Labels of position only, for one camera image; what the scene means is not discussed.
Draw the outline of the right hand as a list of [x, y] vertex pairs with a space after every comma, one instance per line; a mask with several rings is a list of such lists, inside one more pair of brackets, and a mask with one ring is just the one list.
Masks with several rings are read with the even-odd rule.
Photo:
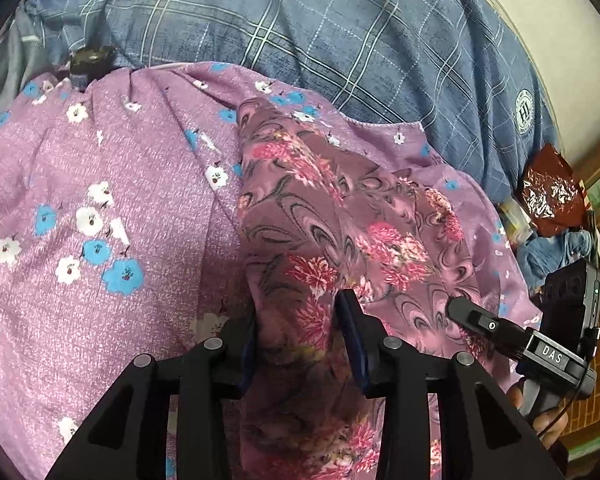
[[[512, 385], [506, 396], [513, 406], [520, 411], [524, 403], [524, 395], [521, 388]], [[539, 415], [533, 422], [532, 427], [546, 448], [551, 448], [565, 431], [568, 425], [568, 414], [560, 414], [560, 408], [554, 408]]]

